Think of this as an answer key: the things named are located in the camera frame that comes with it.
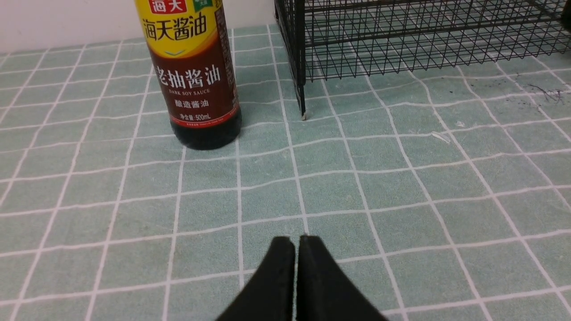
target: wire mesh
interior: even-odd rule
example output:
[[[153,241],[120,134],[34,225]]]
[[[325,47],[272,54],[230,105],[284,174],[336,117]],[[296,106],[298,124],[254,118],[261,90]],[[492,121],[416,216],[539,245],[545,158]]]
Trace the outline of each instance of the wire mesh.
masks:
[[[565,0],[305,0],[307,78],[470,65],[563,52]]]

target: white grid line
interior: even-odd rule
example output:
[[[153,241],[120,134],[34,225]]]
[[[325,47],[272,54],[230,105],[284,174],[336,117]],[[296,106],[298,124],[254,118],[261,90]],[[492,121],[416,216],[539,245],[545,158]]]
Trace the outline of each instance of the white grid line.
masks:
[[[535,153],[515,153],[515,154],[498,153],[498,154],[494,154],[491,156],[473,158],[472,162],[477,162],[480,160],[484,161],[484,160],[494,159],[494,158],[498,158],[498,157],[502,157],[502,156],[516,157],[516,156],[522,156],[522,155],[545,155],[545,154],[557,154],[557,153],[568,153],[568,152],[571,152],[571,149],[542,151],[542,152],[535,152]],[[219,159],[228,159],[229,160],[229,159],[235,159],[235,157],[224,157],[224,158],[219,158]],[[215,160],[219,160],[219,159],[185,160],[184,163],[209,162],[209,161],[215,161]],[[178,162],[179,162],[178,160],[175,160],[175,161],[174,160],[154,161],[154,162],[148,162],[148,163],[142,163],[142,164],[133,164],[133,165],[129,165],[126,167],[123,166],[123,167],[115,167],[115,168],[104,168],[102,170],[87,171],[87,172],[75,172],[72,174],[75,174],[75,175],[97,174],[97,173],[106,172],[106,171],[126,170],[129,168],[148,166],[151,164],[174,164],[174,163],[178,163]],[[451,166],[458,166],[458,165],[462,165],[462,164],[469,164],[469,161],[468,160],[464,160],[464,161],[460,160],[458,162],[453,162],[453,163],[438,163],[438,164],[429,164],[429,165],[424,165],[424,166],[416,166],[416,167],[412,167],[412,170],[423,170],[426,168],[435,168],[435,167],[451,167]],[[329,175],[329,174],[343,174],[343,173],[350,173],[351,174],[353,172],[356,172],[358,174],[391,174],[391,173],[403,172],[403,171],[409,171],[409,170],[411,170],[411,168],[408,168],[408,167],[395,168],[395,169],[390,169],[390,170],[376,170],[376,171],[331,170],[331,171],[314,172],[311,174],[300,175],[297,178],[296,177],[289,177],[289,178],[281,178],[281,179],[277,179],[277,180],[271,180],[269,182],[265,182],[265,183],[258,184],[258,185],[241,186],[240,189],[241,190],[254,190],[254,189],[269,186],[269,185],[272,185],[275,183],[289,182],[289,181],[295,181],[297,179],[305,179],[305,178],[311,178],[311,177],[316,177],[316,176],[325,176],[325,175]],[[21,181],[21,180],[37,180],[37,179],[45,179],[45,178],[59,178],[59,177],[64,177],[66,175],[67,174],[57,174],[57,175],[51,175],[51,176],[43,176],[41,178],[16,179],[13,181],[16,182],[16,181]],[[568,186],[568,185],[556,186],[556,188],[566,188],[566,186]],[[549,184],[549,185],[540,186],[537,188],[540,188],[541,190],[543,190],[546,188],[553,188],[553,185]],[[212,189],[208,189],[208,190],[196,190],[196,191],[182,192],[181,195],[196,195],[196,194],[202,194],[202,193],[207,193],[207,192],[236,191],[236,190],[238,190],[237,187],[212,188]],[[120,200],[120,203],[131,203],[131,202],[138,202],[138,201],[142,201],[142,200],[152,200],[152,199],[164,199],[164,198],[174,197],[176,195],[177,194],[167,194],[167,195],[159,195],[159,196],[147,196],[147,197],[141,197],[141,198],[122,199],[122,200]],[[92,203],[92,204],[72,204],[72,205],[68,205],[68,206],[60,206],[60,207],[50,208],[50,209],[6,212],[6,213],[1,213],[0,218],[10,217],[10,216],[19,216],[19,215],[37,214],[37,213],[43,213],[43,212],[51,211],[51,210],[94,207],[94,206],[99,206],[99,205],[108,204],[108,203],[109,202],[100,202],[100,203]]]
[[[348,112],[348,113],[337,114],[337,116],[345,116],[345,115],[352,115],[352,114],[357,114],[357,113],[364,113],[366,111],[380,110],[380,109],[384,109],[384,108],[385,107],[378,107],[378,108],[367,109],[367,110],[362,110],[362,111],[353,111],[353,112]],[[148,112],[144,112],[141,114],[143,116],[145,116],[145,115],[166,114],[166,113],[167,113],[167,111],[148,111]],[[94,119],[125,119],[125,118],[137,117],[137,116],[138,116],[138,114],[130,114],[130,115],[123,115],[123,116],[115,116],[115,117],[95,116]],[[326,120],[326,119],[330,119],[330,118],[334,118],[334,116],[331,115],[331,116],[324,116],[324,117],[320,117],[320,118],[312,118],[312,119],[307,119],[306,121],[288,121],[288,123],[314,122],[314,121],[322,121],[322,120]],[[84,122],[87,120],[89,120],[89,118],[80,118],[80,119],[75,119],[75,120],[71,120],[71,121],[46,123],[44,126]],[[571,117],[563,117],[563,118],[556,118],[556,119],[538,119],[535,121],[525,121],[525,122],[521,122],[521,123],[506,123],[503,125],[498,125],[497,123],[494,123],[494,124],[488,124],[488,125],[476,125],[476,126],[472,126],[472,127],[465,127],[465,128],[459,128],[459,129],[453,129],[453,130],[445,130],[445,131],[441,131],[439,133],[440,134],[450,134],[450,133],[457,133],[457,132],[463,132],[463,131],[472,131],[472,130],[477,130],[477,129],[482,129],[482,128],[504,128],[504,127],[519,126],[519,125],[531,125],[531,124],[536,124],[536,123],[550,123],[552,121],[561,122],[561,121],[569,121],[569,120],[571,120]],[[282,124],[284,124],[284,122],[260,122],[260,123],[255,123],[255,124],[252,124],[249,126],[244,126],[244,127],[242,127],[242,129],[250,129],[253,127],[265,126],[265,125],[282,125]],[[42,125],[7,127],[4,129],[0,128],[0,131],[12,130],[12,129],[35,128],[35,127],[40,127],[40,126],[42,126]],[[166,137],[174,137],[174,136],[175,136],[174,134],[163,134],[163,135],[140,136],[140,137],[136,137],[136,139],[166,138]],[[362,136],[362,137],[347,137],[347,139],[349,139],[349,140],[362,140],[362,139],[369,139],[369,138],[429,137],[429,136],[432,136],[432,134],[430,134],[430,133],[425,133],[425,134],[398,134],[398,135],[381,134],[381,135],[369,135],[369,136]],[[88,141],[88,143],[127,141],[130,139],[131,138],[103,139],[103,140],[97,140],[97,141]],[[319,139],[319,140],[315,140],[315,141],[311,141],[311,142],[307,142],[307,143],[295,144],[295,145],[293,145],[293,147],[301,147],[301,146],[311,145],[313,143],[323,142],[323,141],[327,141],[327,140],[336,140],[336,139],[338,139],[338,138]],[[47,148],[47,147],[55,147],[55,146],[62,146],[62,145],[73,145],[75,143],[76,142],[63,142],[63,143],[55,143],[55,144],[51,144],[51,145],[34,146],[34,147],[25,148],[25,149],[6,150],[6,151],[0,151],[0,154],[14,153],[14,152],[24,151],[24,150],[28,150],[28,149],[33,150],[33,149],[43,149],[43,148]],[[258,153],[258,154],[241,155],[240,157],[243,158],[243,157],[268,155],[268,154],[278,153],[278,152],[284,151],[286,149],[287,148],[274,150],[274,151],[267,151],[267,152]]]
[[[8,53],[6,54],[3,58],[2,58],[2,62],[0,62],[0,68],[2,68],[2,66],[4,65],[4,63],[6,62],[6,60],[8,60],[8,57],[11,56],[12,53]]]
[[[272,35],[270,32],[270,26],[266,26],[267,30],[268,30],[268,38],[270,39],[270,45],[272,44]],[[287,120],[287,113],[286,113],[286,104],[284,103],[284,96],[283,96],[283,92],[282,92],[282,82],[280,81],[280,74],[278,72],[278,66],[276,64],[276,54],[274,52],[274,50],[272,49],[272,60],[274,62],[274,73],[276,75],[276,80],[278,81],[278,93],[280,96],[280,105],[282,107],[282,117],[284,119],[284,124],[285,124],[285,134],[287,136],[287,142],[288,142],[288,149],[289,149],[289,154],[291,156],[291,163],[293,166],[293,175],[295,177],[295,185],[296,185],[296,189],[297,189],[297,198],[299,201],[299,207],[301,210],[301,218],[303,221],[303,231],[305,234],[309,234],[309,224],[307,222],[307,213],[305,211],[305,202],[303,201],[303,193],[301,192],[301,182],[300,182],[300,175],[299,175],[299,171],[297,170],[297,160],[295,158],[295,154],[293,152],[293,143],[292,143],[292,139],[291,139],[291,132],[289,130],[289,123]]]
[[[461,68],[457,68],[461,74],[464,74],[462,72]],[[468,85],[468,81],[464,81],[464,85],[466,85],[468,91],[470,91],[472,93],[472,95],[474,95],[474,97],[476,98],[480,98],[480,96],[478,94],[476,94],[472,88],[470,87],[470,85]],[[488,104],[486,104],[486,102],[482,101],[481,102],[482,105],[484,106],[484,108],[486,108],[488,114],[490,115],[490,117],[492,117],[492,119],[496,122],[499,123],[498,120],[496,119],[496,117],[492,114],[492,112],[490,111]],[[521,150],[521,147],[516,143],[516,141],[512,138],[512,136],[508,133],[507,130],[504,129],[504,132],[506,133],[506,135],[511,139],[511,141],[515,144],[516,148],[518,150]],[[460,149],[460,152],[464,155],[464,157],[466,157],[467,160],[469,160],[470,166],[472,167],[472,169],[474,170],[474,172],[476,173],[476,175],[478,176],[478,178],[481,180],[482,184],[484,184],[484,187],[486,188],[486,190],[488,191],[489,194],[493,194],[493,190],[491,188],[491,186],[488,184],[488,182],[485,180],[484,176],[482,175],[482,173],[480,173],[480,171],[478,170],[478,168],[476,167],[476,165],[474,165],[474,163],[470,160],[468,154],[466,154],[466,152],[464,151],[464,149],[460,146],[460,144],[458,143],[458,141],[456,140],[456,137],[454,135],[451,135],[452,140],[454,141],[455,144],[457,144],[458,148]],[[539,173],[542,174],[542,176],[544,178],[547,178],[547,176],[545,175],[545,173],[543,173],[541,170],[539,170]],[[556,188],[553,187],[553,189],[556,191],[557,194],[561,195],[559,193],[559,191],[557,191]],[[527,241],[525,239],[523,239],[521,237],[521,233],[519,232],[518,228],[516,227],[516,224],[513,222],[512,218],[510,217],[510,215],[508,214],[508,212],[506,211],[506,209],[504,208],[504,206],[501,204],[501,202],[497,199],[497,197],[492,197],[493,201],[495,202],[496,206],[500,209],[500,211],[502,212],[502,214],[504,215],[506,221],[508,222],[508,224],[510,225],[510,228],[512,229],[512,231],[514,232],[514,234],[520,239],[522,245],[525,247],[526,252],[529,254],[529,256],[532,258],[533,262],[535,263],[535,265],[537,266],[537,268],[540,270],[541,274],[543,275],[543,277],[545,278],[545,280],[549,283],[549,285],[552,288],[556,288],[555,283],[553,282],[553,280],[551,279],[551,277],[549,276],[549,274],[547,273],[547,271],[545,270],[545,268],[543,268],[543,266],[541,265],[540,261],[537,259],[536,255],[533,253],[532,249],[529,247]],[[556,291],[557,296],[559,297],[559,299],[561,300],[561,302],[563,303],[563,305],[565,306],[567,312],[571,315],[571,307],[569,306],[569,303],[567,302],[567,300],[563,297],[563,294],[561,293],[561,291]]]
[[[175,206],[175,219],[172,228],[172,239],[171,239],[171,251],[168,255],[168,266],[167,266],[167,284],[164,290],[164,302],[163,302],[163,321],[168,321],[168,301],[170,299],[171,292],[171,281],[172,281],[172,269],[175,259],[176,250],[176,233],[178,232],[178,221],[180,215],[180,199],[182,192],[182,180],[183,180],[183,170],[184,170],[184,159],[186,158],[187,148],[183,146],[182,157],[180,159],[179,176],[178,176],[178,188],[176,196],[176,206]]]
[[[118,79],[130,79],[130,78],[143,78],[143,77],[147,77],[149,74],[141,74],[141,75],[123,75],[123,76],[117,76],[117,77],[111,77],[111,80],[118,80]],[[90,83],[90,82],[104,82],[107,81],[107,79],[105,78],[99,78],[99,79],[82,79],[82,80],[78,80],[78,81],[70,81],[67,84],[68,85],[73,85],[73,84],[77,84],[77,83]],[[265,81],[260,81],[260,82],[250,82],[250,83],[241,83],[239,85],[237,85],[237,87],[244,87],[244,86],[253,86],[253,85],[261,85],[263,83],[268,83],[268,82],[277,82],[277,80],[275,79],[269,79],[269,80],[265,80]],[[59,85],[63,85],[66,82],[53,82],[53,83],[43,83],[40,85],[22,85],[22,86],[17,86],[17,87],[5,87],[5,88],[0,88],[0,91],[2,90],[14,90],[14,89],[25,89],[25,88],[39,88],[39,87],[54,87],[54,86],[59,86]]]
[[[280,33],[271,33],[272,35],[281,35]],[[230,38],[248,38],[248,37],[255,37],[255,36],[263,36],[266,35],[266,33],[263,34],[247,34],[247,35],[237,35],[235,37],[230,37]],[[146,45],[146,41],[144,40],[144,38],[131,38],[131,39],[126,39],[124,40],[121,45],[122,46],[142,46],[142,45]],[[115,42],[115,43],[106,43],[106,42],[102,42],[102,43],[89,43],[87,44],[86,49],[101,49],[101,48],[105,48],[105,47],[117,47],[119,46],[119,42]],[[68,52],[75,52],[75,51],[81,51],[81,48],[77,48],[77,49],[66,49],[66,48],[50,48],[48,49],[49,53],[68,53]],[[8,55],[11,55],[12,57],[25,57],[25,56],[35,56],[35,55],[39,55],[39,52],[9,52]]]
[[[141,102],[141,106],[139,109],[139,116],[137,118],[137,124],[135,125],[135,130],[133,131],[133,136],[131,138],[131,142],[129,144],[129,148],[127,150],[127,156],[125,157],[125,166],[127,166],[129,164],[129,160],[131,159],[131,152],[133,150],[133,145],[135,144],[135,137],[137,137],[137,132],[139,131],[139,126],[141,123],[141,116],[140,114],[143,112],[143,108],[144,108],[144,103],[146,101],[147,98],[147,92],[148,92],[148,88],[149,85],[151,84],[151,79],[152,79],[152,72],[151,74],[148,75],[148,79],[147,79],[147,85],[145,87],[145,95],[143,96],[143,100]],[[103,91],[105,91],[105,89],[107,88],[108,82],[105,85]],[[107,258],[107,252],[109,250],[109,241],[111,240],[111,236],[113,234],[113,227],[115,226],[115,220],[117,218],[117,212],[119,211],[119,201],[121,200],[121,197],[123,196],[123,189],[125,187],[125,181],[127,179],[127,168],[125,168],[123,170],[123,175],[121,177],[121,183],[119,184],[119,191],[117,193],[117,199],[115,201],[115,206],[113,208],[113,212],[111,214],[111,222],[109,223],[109,228],[107,230],[107,238],[105,240],[105,243],[103,245],[103,253],[101,254],[101,260],[99,262],[99,268],[97,270],[97,274],[95,275],[95,284],[93,285],[93,292],[94,294],[91,296],[91,299],[89,301],[89,307],[87,309],[87,314],[85,316],[85,321],[90,321],[91,320],[91,315],[93,314],[93,308],[95,306],[95,298],[96,298],[96,292],[97,290],[99,290],[99,285],[101,283],[101,278],[102,278],[102,274],[103,274],[103,268],[105,266],[105,259]]]
[[[235,47],[236,43],[234,41],[234,29],[232,29],[232,69],[234,70],[234,77],[236,77],[236,55]],[[244,288],[244,249],[243,249],[243,238],[242,238],[242,170],[240,168],[240,137],[236,137],[236,193],[237,193],[237,208],[238,208],[238,271],[240,275],[238,276],[239,288],[242,290]]]
[[[18,92],[16,93],[16,96],[14,96],[14,98],[12,98],[12,101],[10,102],[10,104],[8,105],[8,107],[4,108],[4,113],[2,115],[0,115],[0,124],[2,123],[2,121],[4,120],[4,117],[6,117],[6,115],[8,114],[8,112],[10,111],[10,109],[12,107],[14,107],[14,104],[16,103],[16,101],[18,100],[18,98],[20,98],[20,95],[22,95],[22,92],[24,91],[24,88],[28,85],[28,83],[30,82],[30,80],[32,79],[32,77],[34,76],[35,72],[38,70],[39,65],[42,63],[44,57],[47,54],[47,49],[43,52],[42,56],[40,57],[38,63],[36,64],[36,66],[34,67],[34,69],[31,70],[30,75],[28,76],[28,78],[26,79],[26,81],[24,82],[24,85],[20,88],[18,88]]]
[[[369,81],[369,78],[366,78],[367,83],[369,85],[369,87],[371,88],[372,92],[376,95],[376,92],[374,91],[373,86],[371,85],[371,82]],[[329,91],[327,90],[327,86],[325,85],[325,80],[321,80],[321,86],[323,88],[323,91],[325,92],[325,95],[328,96],[329,95]],[[335,108],[333,108],[333,103],[331,101],[331,98],[327,98],[327,102],[329,105],[329,109],[331,110],[331,113],[333,114],[333,116],[335,117],[335,120],[337,122],[337,126],[339,128],[339,131],[341,133],[341,137],[343,139],[343,143],[345,145],[345,150],[347,152],[347,155],[349,157],[349,162],[351,164],[351,169],[353,172],[353,175],[355,177],[355,182],[357,183],[357,188],[359,189],[359,194],[361,196],[361,201],[363,203],[363,208],[365,209],[365,214],[367,216],[367,223],[369,224],[369,228],[371,229],[371,234],[373,235],[373,239],[375,240],[375,245],[377,247],[377,250],[380,253],[380,256],[383,260],[383,264],[385,265],[385,270],[387,271],[387,274],[389,275],[389,279],[391,281],[391,287],[393,289],[393,292],[395,293],[395,298],[397,300],[397,303],[399,305],[399,308],[401,310],[401,315],[403,317],[403,321],[408,321],[408,315],[407,313],[403,310],[405,305],[404,305],[404,300],[403,300],[403,296],[400,292],[399,289],[399,285],[398,282],[396,281],[396,277],[395,277],[395,273],[393,272],[391,265],[389,263],[388,257],[386,255],[385,249],[383,247],[383,244],[381,243],[381,239],[379,237],[379,233],[377,232],[377,228],[375,227],[375,223],[373,222],[373,217],[371,215],[371,209],[369,208],[369,204],[367,202],[367,197],[365,196],[365,192],[363,191],[363,185],[361,184],[361,180],[359,178],[359,173],[357,172],[357,167],[355,166],[355,161],[353,160],[353,155],[351,154],[351,149],[349,148],[349,143],[347,141],[347,137],[345,135],[345,132],[343,130],[343,124],[341,123],[340,118],[337,116],[337,113],[335,111]],[[389,119],[391,121],[391,127],[393,130],[393,133],[395,135],[397,135],[397,131],[395,128],[395,124],[392,121],[392,118],[389,114]]]
[[[74,68],[76,68],[77,65],[79,64],[79,61],[80,61],[80,59],[81,59],[81,57],[82,57],[82,55],[83,55],[83,52],[84,52],[84,50],[85,50],[85,46],[83,46],[82,49],[83,49],[83,50],[79,53],[79,55],[78,55],[78,57],[77,57],[77,60],[76,60],[76,62],[75,62]],[[71,73],[67,76],[67,80],[69,80],[69,79],[71,79]],[[59,101],[59,99],[60,99],[61,96],[63,95],[63,92],[65,91],[66,86],[67,86],[67,85],[63,85],[62,88],[60,89],[59,94],[58,94],[58,97],[56,98],[56,100],[55,100],[54,104],[52,105],[50,111],[46,114],[46,116],[45,116],[45,118],[44,118],[44,122],[43,122],[44,124],[47,122],[47,120],[48,120],[49,117],[50,117],[50,114],[54,111],[55,107],[57,106],[57,102]],[[91,116],[94,116],[94,115],[95,115],[95,110],[96,110],[96,107],[93,108],[93,111],[91,112]],[[84,127],[84,129],[83,129],[83,135],[82,135],[82,137],[81,137],[81,139],[80,139],[80,142],[81,142],[81,141],[85,138],[85,136],[87,135],[87,129],[88,129],[88,128],[89,128],[89,122],[87,122],[87,124],[85,125],[85,127]],[[37,131],[35,132],[34,137],[32,138],[32,141],[30,142],[30,147],[34,145],[35,140],[38,138],[38,134],[39,134],[39,132],[40,132],[41,129],[42,129],[42,127],[38,128]],[[56,203],[56,208],[57,208],[58,206],[61,206],[61,203],[62,203],[62,201],[63,201],[63,197],[64,197],[65,192],[66,192],[67,184],[69,184],[69,180],[70,180],[70,178],[71,178],[71,173],[73,172],[73,169],[74,169],[74,166],[75,166],[75,160],[77,159],[77,156],[78,156],[78,154],[79,154],[79,147],[80,147],[80,145],[81,145],[81,143],[77,143],[77,145],[76,145],[74,157],[73,157],[73,160],[72,160],[72,162],[71,162],[71,167],[70,167],[69,172],[68,172],[68,174],[67,174],[67,176],[66,176],[66,180],[65,180],[64,183],[63,183],[62,190],[61,190],[61,192],[59,193],[59,197],[58,197],[58,200],[57,200],[57,203]],[[27,156],[27,151],[25,151],[25,152],[23,153],[21,162],[18,163],[18,167],[17,167],[17,169],[14,171],[14,176],[17,176],[17,175],[18,175],[20,169],[22,168],[22,163],[23,163],[24,159],[26,158],[26,156]],[[2,204],[2,203],[4,202],[4,200],[5,200],[5,198],[2,198],[2,199],[0,200],[0,204]],[[25,296],[26,296],[26,291],[27,291],[27,289],[28,289],[28,286],[30,285],[31,278],[32,278],[32,276],[33,276],[33,274],[34,274],[34,271],[35,271],[35,268],[36,268],[36,266],[37,266],[37,264],[38,264],[38,262],[39,262],[40,256],[41,256],[41,254],[42,254],[42,249],[44,248],[44,246],[45,246],[45,244],[46,244],[47,237],[48,237],[49,234],[50,234],[51,226],[53,225],[53,223],[54,223],[54,221],[55,221],[55,216],[56,216],[57,213],[58,213],[58,210],[57,210],[57,209],[54,209],[54,211],[53,211],[53,212],[51,213],[51,215],[50,215],[50,220],[49,220],[48,223],[47,223],[46,231],[44,232],[44,234],[43,234],[43,236],[42,236],[42,240],[40,241],[40,244],[39,244],[39,247],[38,247],[38,251],[37,251],[37,253],[36,253],[35,256],[34,256],[34,260],[33,260],[32,264],[31,264],[31,266],[30,266],[30,269],[28,270],[28,273],[26,274],[26,278],[24,279],[24,283],[23,283],[23,285],[22,285],[22,288],[21,288],[21,290],[20,290],[20,293],[18,294],[18,301],[17,301],[16,304],[14,305],[14,308],[13,308],[13,310],[12,310],[12,314],[11,314],[11,316],[10,316],[10,321],[15,321],[16,316],[18,315],[19,309],[20,309],[20,307],[21,307],[21,305],[22,305],[22,300],[24,300],[24,298],[25,298]]]
[[[292,82],[291,79],[282,79],[281,81],[289,81]],[[375,91],[385,91],[385,90],[389,90],[389,89],[394,89],[396,87],[388,87],[388,88],[383,88],[383,89],[377,89]],[[149,94],[160,94],[161,91],[157,90],[157,91],[149,91]],[[567,90],[567,91],[562,91],[561,94],[569,94],[571,93],[571,90]],[[349,96],[356,96],[356,95],[363,95],[363,94],[372,94],[371,90],[368,91],[362,91],[359,93],[349,93],[349,94],[336,94],[336,95],[329,95],[330,98],[333,97],[349,97]],[[136,93],[136,94],[122,94],[122,95],[110,95],[110,96],[104,96],[103,98],[116,98],[116,97],[137,97],[137,96],[141,96],[143,95],[143,93]],[[543,93],[518,93],[518,94],[507,94],[507,95],[502,95],[502,96],[497,96],[497,97],[492,97],[492,98],[482,98],[482,100],[484,101],[495,101],[498,99],[505,99],[505,98],[510,98],[510,97],[528,97],[529,95],[531,96],[542,96]],[[312,101],[312,100],[318,100],[318,99],[326,99],[327,97],[325,96],[318,96],[318,97],[310,97],[310,98],[306,98],[307,101]],[[60,101],[59,103],[70,103],[70,102],[83,102],[83,101],[91,101],[91,100],[95,100],[96,98],[81,98],[81,99],[69,99],[66,101]],[[297,102],[297,99],[287,99],[284,98],[284,101],[290,101],[290,102]],[[271,102],[254,102],[254,101],[242,101],[240,102],[241,104],[257,104],[257,105],[272,105],[272,104],[276,104],[279,103],[280,100],[276,100],[276,101],[271,101]],[[400,102],[400,103],[396,103],[393,105],[387,105],[387,107],[398,107],[398,106],[419,106],[419,107],[451,107],[451,106],[455,106],[455,105],[460,105],[463,103],[469,103],[469,102],[478,102],[478,99],[467,99],[467,100],[463,100],[463,101],[455,101],[455,102],[451,102],[451,103],[441,103],[441,104],[426,104],[426,103],[413,103],[413,102]],[[33,104],[26,104],[26,105],[16,105],[13,106],[13,108],[22,108],[22,107],[31,107],[31,106],[44,106],[44,105],[51,105],[51,103],[33,103]],[[343,115],[349,115],[349,114],[355,114],[355,113],[360,113],[363,111],[368,111],[368,110],[357,110],[357,111],[353,111],[350,113],[345,113]]]
[[[44,54],[42,55],[42,59],[45,56],[47,50],[44,52]],[[36,65],[36,67],[38,67],[41,63],[42,63],[42,59],[40,59],[40,61],[38,61],[38,64]],[[30,76],[28,77],[27,81],[29,81],[32,77],[32,74],[30,74]],[[61,95],[63,94],[63,91],[65,89],[65,85],[62,86],[62,88],[59,91],[59,95],[58,98],[61,97]],[[10,107],[12,107],[14,105],[14,102],[18,99],[18,97],[22,94],[22,90],[20,90],[16,96],[12,99],[12,102],[10,103],[10,105],[8,106],[8,108],[6,109],[6,112],[0,117],[0,124],[2,123],[4,116],[6,116],[6,114],[8,114],[8,112],[10,111]],[[51,114],[51,112],[55,109],[57,105],[57,99],[56,101],[52,104],[50,111],[48,111],[48,113],[46,114],[46,116],[44,117],[44,120],[42,122],[42,124],[38,127],[38,129],[36,130],[36,132],[34,133],[34,136],[32,137],[32,140],[30,142],[30,144],[28,145],[28,147],[26,149],[24,149],[23,153],[22,153],[22,157],[20,157],[20,160],[18,161],[18,164],[16,165],[16,169],[14,170],[14,173],[12,175],[11,179],[15,179],[18,176],[18,173],[20,172],[20,169],[22,168],[22,165],[24,163],[24,160],[26,159],[28,152],[30,151],[30,149],[32,148],[32,146],[35,144],[35,140],[38,139],[38,134],[40,132],[40,130],[46,125],[47,120],[49,119],[49,116]],[[2,194],[2,197],[0,197],[0,204],[4,204],[4,201],[6,200],[6,197],[8,196],[8,193],[10,192],[10,190],[12,189],[12,186],[14,184],[14,182],[11,181],[7,181],[8,182],[8,186],[6,187],[4,193]]]

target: debris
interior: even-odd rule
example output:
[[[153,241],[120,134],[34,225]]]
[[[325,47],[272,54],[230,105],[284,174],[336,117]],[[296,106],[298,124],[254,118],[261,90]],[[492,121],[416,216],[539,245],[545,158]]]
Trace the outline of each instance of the debris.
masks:
[[[450,138],[446,137],[446,136],[443,135],[443,134],[440,134],[440,133],[437,133],[437,132],[433,131],[433,132],[431,133],[431,135],[434,136],[434,137],[436,137],[436,138],[438,138],[438,139],[440,139],[440,140],[442,140],[442,141],[447,142],[448,144],[450,144]]]
[[[543,89],[539,86],[532,85],[530,83],[528,83],[528,86],[533,87],[533,88],[537,88],[540,92],[542,92],[543,95],[545,96],[546,101],[549,101],[549,98],[551,98],[552,100],[555,101],[555,105],[561,101],[561,90],[560,89],[555,89],[555,91],[550,90],[549,92],[547,92],[545,89]]]

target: chinese text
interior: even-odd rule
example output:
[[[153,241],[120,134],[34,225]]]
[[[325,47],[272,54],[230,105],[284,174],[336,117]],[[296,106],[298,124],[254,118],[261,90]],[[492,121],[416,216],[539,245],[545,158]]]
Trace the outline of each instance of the chinese text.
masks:
[[[180,14],[187,11],[184,0],[149,0],[149,5],[154,14]]]
[[[206,16],[202,13],[198,17],[188,16],[185,18],[151,21],[144,19],[145,36],[148,39],[161,40],[185,40],[206,32]]]
[[[192,69],[182,73],[178,70],[171,71],[157,67],[156,74],[163,85],[175,89],[198,89],[221,80],[220,70],[214,65],[206,67],[204,70]]]

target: metal grid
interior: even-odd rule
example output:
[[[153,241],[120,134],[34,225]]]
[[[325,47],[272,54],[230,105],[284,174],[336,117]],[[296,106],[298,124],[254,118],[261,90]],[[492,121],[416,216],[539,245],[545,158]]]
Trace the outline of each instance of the metal grid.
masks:
[[[276,0],[278,20],[292,14],[286,3],[294,1]],[[303,32],[297,18],[296,29],[281,29],[298,98],[306,77],[313,81],[523,58],[564,52],[571,41],[561,26],[565,0],[305,0],[296,7],[300,3]]]

